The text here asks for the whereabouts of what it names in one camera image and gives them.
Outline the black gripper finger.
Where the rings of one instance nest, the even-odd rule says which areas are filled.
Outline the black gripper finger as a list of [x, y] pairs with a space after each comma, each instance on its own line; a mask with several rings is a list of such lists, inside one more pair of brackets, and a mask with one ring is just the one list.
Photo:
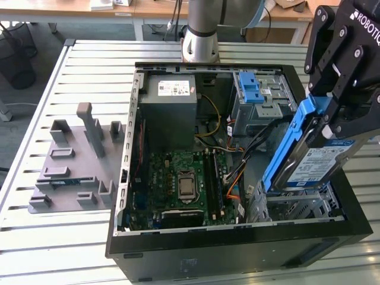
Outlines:
[[336, 138], [372, 137], [379, 134], [379, 56], [358, 45], [338, 67], [326, 110], [326, 125]]
[[347, 24], [338, 22], [337, 6], [316, 9], [304, 67], [312, 95], [325, 95], [333, 89], [339, 77], [333, 65], [348, 35]]

